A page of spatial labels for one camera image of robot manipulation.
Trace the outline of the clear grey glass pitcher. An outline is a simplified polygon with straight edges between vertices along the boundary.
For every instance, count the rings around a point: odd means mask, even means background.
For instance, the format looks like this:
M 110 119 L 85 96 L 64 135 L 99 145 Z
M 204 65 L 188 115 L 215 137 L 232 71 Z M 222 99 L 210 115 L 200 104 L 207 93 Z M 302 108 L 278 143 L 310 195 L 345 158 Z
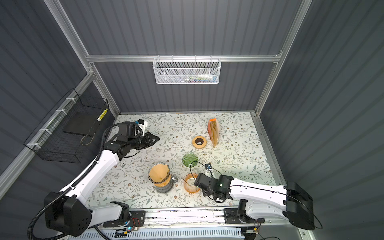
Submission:
M 158 193 L 167 193 L 173 188 L 174 184 L 176 184 L 178 181 L 179 181 L 178 177 L 171 177 L 170 182 L 166 184 L 164 187 L 154 186 L 154 189 Z

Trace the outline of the orange glass pitcher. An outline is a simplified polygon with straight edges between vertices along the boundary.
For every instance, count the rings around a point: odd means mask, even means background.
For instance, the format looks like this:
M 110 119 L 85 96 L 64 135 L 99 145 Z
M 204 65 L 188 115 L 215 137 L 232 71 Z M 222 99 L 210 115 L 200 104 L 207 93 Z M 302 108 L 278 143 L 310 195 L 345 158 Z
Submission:
M 194 185 L 197 176 L 198 175 L 196 173 L 189 173 L 183 178 L 184 188 L 189 194 L 195 194 L 200 190 Z

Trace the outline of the orange coffee filter box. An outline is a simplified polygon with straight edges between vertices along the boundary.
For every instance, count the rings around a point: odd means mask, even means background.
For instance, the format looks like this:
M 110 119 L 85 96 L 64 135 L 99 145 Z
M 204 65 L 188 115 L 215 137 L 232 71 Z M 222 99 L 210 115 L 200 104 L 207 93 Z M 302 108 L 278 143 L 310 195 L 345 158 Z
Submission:
M 219 143 L 220 126 L 217 119 L 210 119 L 208 123 L 208 133 L 212 141 L 213 147 L 216 147 Z

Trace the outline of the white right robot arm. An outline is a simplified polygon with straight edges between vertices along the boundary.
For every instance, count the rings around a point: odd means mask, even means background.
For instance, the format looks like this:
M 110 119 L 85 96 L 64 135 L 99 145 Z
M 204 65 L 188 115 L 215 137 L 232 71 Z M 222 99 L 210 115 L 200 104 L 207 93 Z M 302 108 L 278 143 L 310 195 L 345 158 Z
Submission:
M 297 183 L 268 186 L 226 175 L 216 179 L 200 173 L 194 185 L 216 203 L 239 201 L 237 216 L 241 222 L 253 224 L 261 218 L 280 218 L 300 229 L 315 229 L 313 198 Z

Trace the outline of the green glass dripper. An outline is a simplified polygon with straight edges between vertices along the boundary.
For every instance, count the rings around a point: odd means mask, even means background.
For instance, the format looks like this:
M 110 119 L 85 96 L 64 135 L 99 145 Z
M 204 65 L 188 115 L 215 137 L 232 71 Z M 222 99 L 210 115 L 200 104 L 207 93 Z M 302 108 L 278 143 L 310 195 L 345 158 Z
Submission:
M 198 162 L 199 162 L 199 158 L 194 153 L 188 153 L 182 157 L 182 163 L 187 168 L 192 168 L 196 166 Z

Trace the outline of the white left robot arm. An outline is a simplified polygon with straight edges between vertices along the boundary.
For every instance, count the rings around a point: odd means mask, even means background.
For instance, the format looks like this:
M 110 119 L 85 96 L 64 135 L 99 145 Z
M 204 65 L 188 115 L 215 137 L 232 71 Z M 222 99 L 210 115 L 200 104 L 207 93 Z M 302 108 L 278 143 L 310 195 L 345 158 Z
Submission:
M 77 237 L 91 227 L 118 221 L 125 225 L 131 220 L 129 206 L 111 202 L 103 207 L 87 207 L 86 202 L 104 176 L 132 150 L 141 151 L 153 146 L 159 137 L 145 131 L 148 123 L 142 119 L 115 125 L 118 133 L 107 140 L 108 128 L 103 133 L 99 153 L 93 161 L 58 193 L 49 193 L 44 200 L 48 229 L 65 236 Z

